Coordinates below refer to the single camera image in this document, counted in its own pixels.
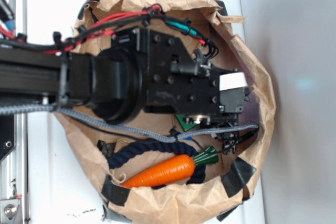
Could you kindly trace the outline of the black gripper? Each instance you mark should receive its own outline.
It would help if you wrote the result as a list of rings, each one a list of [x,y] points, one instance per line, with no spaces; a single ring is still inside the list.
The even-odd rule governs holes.
[[[129,122],[140,111],[184,115],[201,125],[236,126],[249,87],[245,74],[214,66],[182,41],[155,30],[134,27],[112,41],[117,104],[113,122]]]

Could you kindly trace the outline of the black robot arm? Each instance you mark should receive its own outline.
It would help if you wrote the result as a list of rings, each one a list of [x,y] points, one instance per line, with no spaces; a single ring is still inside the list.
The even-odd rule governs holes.
[[[250,93],[243,72],[193,59],[178,37],[134,27],[97,56],[1,49],[1,105],[83,105],[110,124],[140,112],[177,114],[187,123],[234,125]]]

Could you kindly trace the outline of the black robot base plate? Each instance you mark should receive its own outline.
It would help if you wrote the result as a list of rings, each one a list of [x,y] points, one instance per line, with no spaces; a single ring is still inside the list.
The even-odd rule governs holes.
[[[1,162],[11,153],[14,144],[14,116],[1,116],[0,122],[0,157]]]

